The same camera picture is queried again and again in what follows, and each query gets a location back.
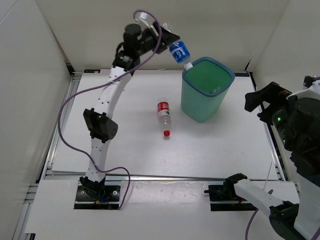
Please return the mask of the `blue label clear bottle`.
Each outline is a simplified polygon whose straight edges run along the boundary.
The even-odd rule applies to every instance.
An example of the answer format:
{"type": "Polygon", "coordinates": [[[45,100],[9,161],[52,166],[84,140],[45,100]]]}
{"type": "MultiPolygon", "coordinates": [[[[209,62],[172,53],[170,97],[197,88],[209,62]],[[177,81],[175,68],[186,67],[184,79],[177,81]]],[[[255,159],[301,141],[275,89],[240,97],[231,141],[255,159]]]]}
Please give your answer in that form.
{"type": "MultiPolygon", "coordinates": [[[[168,23],[163,23],[162,27],[175,34],[172,27],[168,23]]],[[[193,67],[193,64],[191,63],[191,54],[185,43],[182,41],[181,37],[180,40],[169,46],[168,50],[178,64],[184,65],[184,69],[186,71],[190,70],[193,67]]]]}

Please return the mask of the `black label clear bottle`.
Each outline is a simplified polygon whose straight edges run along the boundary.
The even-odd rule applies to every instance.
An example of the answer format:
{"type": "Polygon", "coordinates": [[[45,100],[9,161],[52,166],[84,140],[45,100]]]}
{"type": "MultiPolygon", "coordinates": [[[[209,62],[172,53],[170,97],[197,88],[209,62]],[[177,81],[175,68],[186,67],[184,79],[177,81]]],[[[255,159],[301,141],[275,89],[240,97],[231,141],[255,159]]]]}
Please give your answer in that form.
{"type": "Polygon", "coordinates": [[[215,87],[212,91],[211,91],[211,94],[216,94],[216,93],[219,93],[220,91],[222,90],[222,87],[215,87]]]}

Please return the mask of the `red label clear bottle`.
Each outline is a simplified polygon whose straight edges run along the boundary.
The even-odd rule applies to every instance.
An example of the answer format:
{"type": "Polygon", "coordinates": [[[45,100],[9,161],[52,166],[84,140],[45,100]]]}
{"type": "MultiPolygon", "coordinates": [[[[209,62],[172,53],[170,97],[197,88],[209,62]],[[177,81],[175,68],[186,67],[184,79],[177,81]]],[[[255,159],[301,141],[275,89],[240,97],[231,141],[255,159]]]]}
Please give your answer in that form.
{"type": "Polygon", "coordinates": [[[165,139],[168,139],[171,136],[172,121],[170,105],[167,98],[161,97],[158,99],[157,114],[161,133],[165,139]]]}

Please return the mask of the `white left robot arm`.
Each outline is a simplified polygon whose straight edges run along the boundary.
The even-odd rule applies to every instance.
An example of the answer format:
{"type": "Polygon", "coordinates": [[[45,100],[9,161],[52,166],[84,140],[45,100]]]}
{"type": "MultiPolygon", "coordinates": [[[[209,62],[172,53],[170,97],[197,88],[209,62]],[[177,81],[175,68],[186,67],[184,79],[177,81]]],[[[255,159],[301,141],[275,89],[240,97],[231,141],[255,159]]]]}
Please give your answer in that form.
{"type": "Polygon", "coordinates": [[[90,162],[84,177],[80,178],[85,192],[93,200],[105,195],[105,164],[111,140],[116,136],[118,125],[113,121],[116,104],[125,86],[132,78],[130,72],[138,66],[140,57],[149,51],[160,54],[180,37],[172,32],[167,24],[161,26],[162,37],[158,38],[159,28],[154,23],[142,30],[138,24],[125,27],[123,42],[116,50],[115,59],[109,74],[111,84],[104,87],[97,102],[91,109],[85,109],[83,117],[91,137],[90,162]]]}

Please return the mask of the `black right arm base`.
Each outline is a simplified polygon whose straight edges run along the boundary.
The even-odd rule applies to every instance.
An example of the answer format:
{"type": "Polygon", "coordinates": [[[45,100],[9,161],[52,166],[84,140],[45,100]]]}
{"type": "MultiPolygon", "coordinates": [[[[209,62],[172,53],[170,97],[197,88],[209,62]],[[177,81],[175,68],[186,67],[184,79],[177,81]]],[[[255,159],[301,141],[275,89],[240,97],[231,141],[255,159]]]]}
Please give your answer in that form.
{"type": "Polygon", "coordinates": [[[209,185],[204,193],[209,196],[211,212],[243,212],[257,209],[244,198],[231,196],[223,185],[209,185]]]}

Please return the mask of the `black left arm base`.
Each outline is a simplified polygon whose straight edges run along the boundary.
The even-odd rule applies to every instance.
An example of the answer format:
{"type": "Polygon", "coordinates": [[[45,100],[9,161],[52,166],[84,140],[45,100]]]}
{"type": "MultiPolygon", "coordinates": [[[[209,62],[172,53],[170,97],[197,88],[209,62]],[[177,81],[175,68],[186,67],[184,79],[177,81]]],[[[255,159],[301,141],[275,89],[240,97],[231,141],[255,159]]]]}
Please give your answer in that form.
{"type": "Polygon", "coordinates": [[[97,191],[91,191],[78,183],[73,208],[75,210],[118,210],[121,185],[119,183],[100,184],[97,191]]]}

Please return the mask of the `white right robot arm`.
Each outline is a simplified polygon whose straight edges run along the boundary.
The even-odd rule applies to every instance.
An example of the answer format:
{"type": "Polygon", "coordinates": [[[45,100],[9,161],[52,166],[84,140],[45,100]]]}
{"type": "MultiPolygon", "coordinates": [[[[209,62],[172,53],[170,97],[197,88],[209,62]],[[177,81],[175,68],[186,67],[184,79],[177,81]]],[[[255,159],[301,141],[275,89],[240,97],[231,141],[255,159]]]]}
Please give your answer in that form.
{"type": "Polygon", "coordinates": [[[224,181],[230,200],[244,199],[268,217],[273,230],[285,240],[320,237],[320,80],[312,78],[302,90],[290,92],[275,82],[245,95],[244,108],[267,107],[259,119],[274,127],[285,163],[297,181],[299,202],[267,193],[247,176],[237,173],[224,181]]]}

